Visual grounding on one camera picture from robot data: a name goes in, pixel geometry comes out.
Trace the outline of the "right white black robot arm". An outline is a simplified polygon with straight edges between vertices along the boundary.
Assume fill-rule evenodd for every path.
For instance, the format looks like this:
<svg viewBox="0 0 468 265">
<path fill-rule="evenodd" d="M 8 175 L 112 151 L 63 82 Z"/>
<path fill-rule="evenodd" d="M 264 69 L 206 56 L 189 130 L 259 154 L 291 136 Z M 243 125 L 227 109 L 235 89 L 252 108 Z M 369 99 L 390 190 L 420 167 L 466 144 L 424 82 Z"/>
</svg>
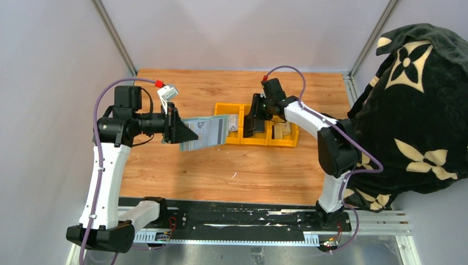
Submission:
<svg viewBox="0 0 468 265">
<path fill-rule="evenodd" d="M 344 212 L 342 196 L 348 173 L 361 161 L 356 135 L 348 119 L 335 119 L 307 106 L 296 96 L 287 96 L 277 78 L 263 77 L 262 93 L 255 93 L 243 119 L 243 137 L 259 132 L 260 123 L 280 118 L 298 126 L 315 140 L 317 163 L 325 177 L 313 217 L 317 227 L 330 230 Z"/>
</svg>

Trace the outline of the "green leather card holder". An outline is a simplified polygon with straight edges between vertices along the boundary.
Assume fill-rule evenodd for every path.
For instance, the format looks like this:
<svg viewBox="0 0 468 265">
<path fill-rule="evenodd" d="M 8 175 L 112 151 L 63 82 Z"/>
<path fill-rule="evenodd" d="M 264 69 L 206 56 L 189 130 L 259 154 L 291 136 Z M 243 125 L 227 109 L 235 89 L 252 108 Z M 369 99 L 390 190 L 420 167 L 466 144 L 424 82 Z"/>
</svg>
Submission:
<svg viewBox="0 0 468 265">
<path fill-rule="evenodd" d="M 180 151 L 195 151 L 226 143 L 229 134 L 228 115 L 199 116 L 182 119 L 182 122 L 198 139 L 181 143 Z"/>
</svg>

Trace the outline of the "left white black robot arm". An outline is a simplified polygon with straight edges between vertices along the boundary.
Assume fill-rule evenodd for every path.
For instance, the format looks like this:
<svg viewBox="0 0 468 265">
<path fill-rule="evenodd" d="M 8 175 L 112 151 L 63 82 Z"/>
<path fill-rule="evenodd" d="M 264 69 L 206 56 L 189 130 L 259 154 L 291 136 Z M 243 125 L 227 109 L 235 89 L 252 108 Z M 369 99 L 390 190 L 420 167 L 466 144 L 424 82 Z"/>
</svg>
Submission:
<svg viewBox="0 0 468 265">
<path fill-rule="evenodd" d="M 70 242 L 87 250 L 125 253 L 136 233 L 146 225 L 162 228 L 168 224 L 167 202 L 161 197 L 145 197 L 125 214 L 118 213 L 124 168 L 136 136 L 161 134 L 167 144 L 198 139 L 182 122 L 172 102 L 177 89 L 171 84 L 160 84 L 157 88 L 161 101 L 158 113 L 141 112 L 144 88 L 117 86 L 113 105 L 101 118 L 96 118 L 90 189 L 78 224 L 67 229 L 66 238 Z"/>
</svg>

